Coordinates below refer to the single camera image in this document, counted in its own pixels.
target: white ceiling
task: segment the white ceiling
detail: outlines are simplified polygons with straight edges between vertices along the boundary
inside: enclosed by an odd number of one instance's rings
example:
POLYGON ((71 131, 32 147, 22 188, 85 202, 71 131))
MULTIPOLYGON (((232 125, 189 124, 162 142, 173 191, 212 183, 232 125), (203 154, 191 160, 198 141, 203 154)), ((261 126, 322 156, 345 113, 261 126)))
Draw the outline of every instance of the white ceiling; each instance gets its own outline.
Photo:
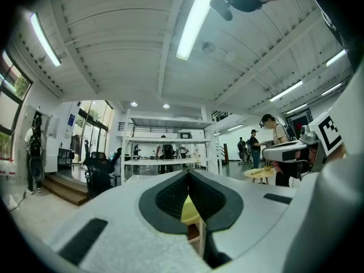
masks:
POLYGON ((27 13, 15 43, 21 35, 32 56, 24 57, 36 61, 48 76, 44 83, 65 101, 114 100, 124 108, 139 101, 140 110, 161 112, 168 102, 168 112, 182 115, 195 116, 193 107, 201 105, 238 114, 268 107, 287 111, 316 100, 351 74, 347 58, 325 67, 341 47, 314 0, 271 2, 254 13, 233 10, 231 22, 210 11, 189 60, 179 60, 176 51, 192 3, 38 0, 30 10, 38 12, 61 65, 45 55, 27 13), (203 42, 214 43, 216 50, 205 54, 203 42), (228 52, 236 59, 227 61, 228 52), (269 103, 299 80, 304 85, 269 103))

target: window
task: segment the window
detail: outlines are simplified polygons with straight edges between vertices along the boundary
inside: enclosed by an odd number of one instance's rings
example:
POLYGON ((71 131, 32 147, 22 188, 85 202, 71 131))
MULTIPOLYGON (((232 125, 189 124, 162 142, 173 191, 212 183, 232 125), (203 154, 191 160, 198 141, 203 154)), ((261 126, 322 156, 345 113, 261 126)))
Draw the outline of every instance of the window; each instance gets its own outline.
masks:
POLYGON ((109 122, 110 122, 110 118, 111 118, 111 112, 112 112, 112 108, 109 105, 107 105, 106 110, 105 110, 105 115, 104 115, 104 118, 102 120, 103 125, 109 126, 109 122))
POLYGON ((0 156, 10 158, 16 122, 31 81, 5 51, 0 57, 0 156))
POLYGON ((19 99, 23 100, 28 91, 30 82, 13 65, 4 51, 1 57, 0 81, 2 84, 19 99))
POLYGON ((80 109, 82 109, 84 112, 88 113, 90 106, 91 106, 92 100, 86 100, 81 102, 80 109))
POLYGON ((0 131, 0 157, 11 157, 11 136, 0 131))
MULTIPOLYGON (((82 141, 89 141, 90 152, 105 152, 106 136, 110 122, 112 108, 104 100, 83 101, 76 118, 75 129, 72 137, 78 137, 82 141)), ((80 161, 85 159, 85 149, 78 149, 81 155, 80 161)))

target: shelf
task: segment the shelf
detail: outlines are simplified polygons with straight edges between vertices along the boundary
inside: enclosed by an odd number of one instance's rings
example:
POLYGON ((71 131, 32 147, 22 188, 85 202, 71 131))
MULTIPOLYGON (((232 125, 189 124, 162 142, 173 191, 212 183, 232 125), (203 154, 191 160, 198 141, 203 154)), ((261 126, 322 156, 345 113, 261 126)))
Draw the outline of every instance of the shelf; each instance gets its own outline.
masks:
POLYGON ((157 118, 132 114, 130 114, 130 118, 134 121, 135 126, 138 127, 161 127, 165 129, 204 129, 214 124, 212 121, 199 121, 196 119, 157 118))
POLYGON ((127 137, 126 140, 129 140, 134 143, 169 143, 169 144, 200 144, 200 143, 209 143, 210 139, 168 139, 168 138, 131 138, 127 137))
POLYGON ((146 165, 146 166, 154 166, 154 165, 177 165, 177 164, 191 164, 198 163, 202 161, 211 161, 218 160, 217 158, 212 159, 172 159, 172 160, 133 160, 133 161, 125 161, 124 165, 146 165))

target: railing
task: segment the railing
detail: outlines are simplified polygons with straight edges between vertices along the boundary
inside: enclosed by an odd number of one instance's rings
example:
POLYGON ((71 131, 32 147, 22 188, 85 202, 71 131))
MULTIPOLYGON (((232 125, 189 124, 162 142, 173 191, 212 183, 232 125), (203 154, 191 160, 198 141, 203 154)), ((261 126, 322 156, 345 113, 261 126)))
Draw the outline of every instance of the railing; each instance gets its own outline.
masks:
POLYGON ((222 161, 221 163, 229 165, 228 146, 226 145, 226 143, 224 143, 223 147, 219 146, 216 142, 215 145, 216 145, 216 152, 220 153, 219 155, 222 161))
POLYGON ((220 120, 223 120, 224 118, 228 117, 229 115, 232 115, 232 113, 228 112, 222 112, 222 111, 215 111, 212 114, 212 120, 219 122, 220 120))
MULTIPOLYGON (((125 122, 119 122, 118 131, 125 130, 125 122)), ((180 129, 168 129, 168 128, 161 128, 161 127, 144 127, 144 126, 134 126, 133 123, 129 122, 127 125, 128 131, 143 131, 145 133, 178 133, 180 129)))

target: yellow object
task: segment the yellow object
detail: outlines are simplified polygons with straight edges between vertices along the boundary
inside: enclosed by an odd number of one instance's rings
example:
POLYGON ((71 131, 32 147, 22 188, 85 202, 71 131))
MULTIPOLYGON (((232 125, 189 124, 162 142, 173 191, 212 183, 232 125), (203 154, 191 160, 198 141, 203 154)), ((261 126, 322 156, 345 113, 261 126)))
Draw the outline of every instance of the yellow object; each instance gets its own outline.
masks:
POLYGON ((261 169, 251 169, 244 172, 244 175, 251 178, 267 178, 275 175, 274 169, 265 170, 261 169))
POLYGON ((193 204, 191 198, 187 196, 182 208, 181 222, 186 225, 192 225, 198 223, 199 219, 200 215, 198 214, 195 205, 193 204))

